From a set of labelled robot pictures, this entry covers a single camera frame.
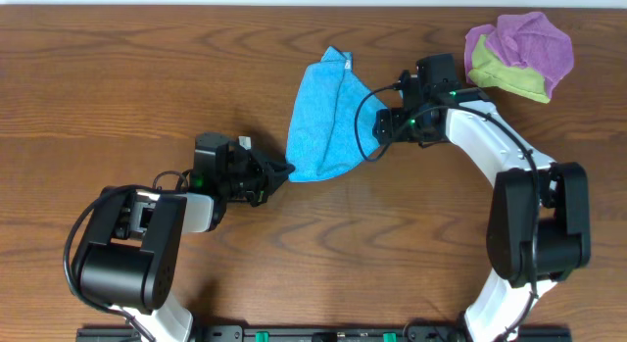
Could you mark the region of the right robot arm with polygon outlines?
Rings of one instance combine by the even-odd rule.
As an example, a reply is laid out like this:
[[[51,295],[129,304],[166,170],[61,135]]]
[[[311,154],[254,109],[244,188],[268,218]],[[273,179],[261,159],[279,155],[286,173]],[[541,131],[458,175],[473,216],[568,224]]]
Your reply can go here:
[[[491,271],[448,340],[563,337],[522,325],[546,293],[590,261],[586,171],[536,150],[479,88],[431,97],[406,89],[403,98],[402,107],[377,113],[372,131],[377,141],[456,145],[493,188],[486,231]]]

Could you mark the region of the blue microfiber cloth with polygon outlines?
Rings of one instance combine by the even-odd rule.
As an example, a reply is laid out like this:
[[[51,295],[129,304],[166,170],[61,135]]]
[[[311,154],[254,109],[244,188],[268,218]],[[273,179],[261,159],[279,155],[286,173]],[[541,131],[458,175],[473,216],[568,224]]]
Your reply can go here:
[[[289,126],[286,160],[292,182],[325,181],[351,171],[379,143],[375,117],[386,106],[353,71],[353,56],[333,46],[309,65],[301,81]]]

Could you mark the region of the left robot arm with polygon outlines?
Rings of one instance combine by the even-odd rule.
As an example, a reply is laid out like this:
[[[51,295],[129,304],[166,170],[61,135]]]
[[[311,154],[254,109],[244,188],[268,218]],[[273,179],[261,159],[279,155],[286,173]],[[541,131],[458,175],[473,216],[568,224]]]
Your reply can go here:
[[[124,318],[122,327],[85,327],[79,341],[239,341],[239,331],[199,324],[171,293],[182,235],[209,232],[230,203],[265,203],[294,171],[251,145],[217,133],[196,138],[191,169],[172,190],[108,186],[79,216],[63,254],[71,292]]]

